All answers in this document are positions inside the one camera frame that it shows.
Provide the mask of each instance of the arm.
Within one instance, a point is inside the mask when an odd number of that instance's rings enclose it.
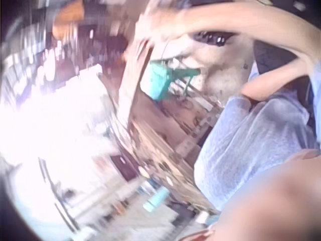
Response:
[[[320,161],[292,160],[250,180],[223,210],[215,241],[307,240],[320,227]]]
[[[320,58],[320,30],[274,7],[255,3],[214,4],[181,11],[177,21],[178,28],[185,33],[205,30],[243,33],[290,50],[305,61],[314,63]]]
[[[254,81],[247,82],[242,87],[241,94],[253,100],[263,101],[304,74],[307,74],[306,64],[297,58],[278,69],[259,75]]]

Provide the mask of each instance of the teal object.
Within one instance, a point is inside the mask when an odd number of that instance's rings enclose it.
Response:
[[[167,188],[161,187],[153,197],[144,203],[143,208],[148,212],[153,212],[155,208],[159,207],[165,201],[169,194],[170,191]]]
[[[148,69],[150,77],[141,81],[140,88],[153,100],[165,99],[170,84],[175,80],[189,77],[189,84],[194,76],[200,74],[199,69],[172,69],[162,64],[161,61],[150,61]]]

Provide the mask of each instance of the sleeve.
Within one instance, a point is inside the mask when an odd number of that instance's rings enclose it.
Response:
[[[235,133],[250,113],[251,101],[244,96],[234,96],[229,99],[211,133],[205,140],[201,152],[194,165],[194,181],[200,191],[212,202],[216,208],[217,198],[213,197],[213,186],[209,184],[209,173],[215,165],[216,158],[220,157],[229,146]]]
[[[196,162],[208,159],[213,152],[224,151],[224,147],[232,140],[234,133],[249,115],[250,109],[251,101],[248,98],[242,95],[231,97],[205,140]]]
[[[309,75],[313,90],[313,110],[315,116],[316,138],[321,143],[321,59],[317,62],[313,69],[313,73]]]

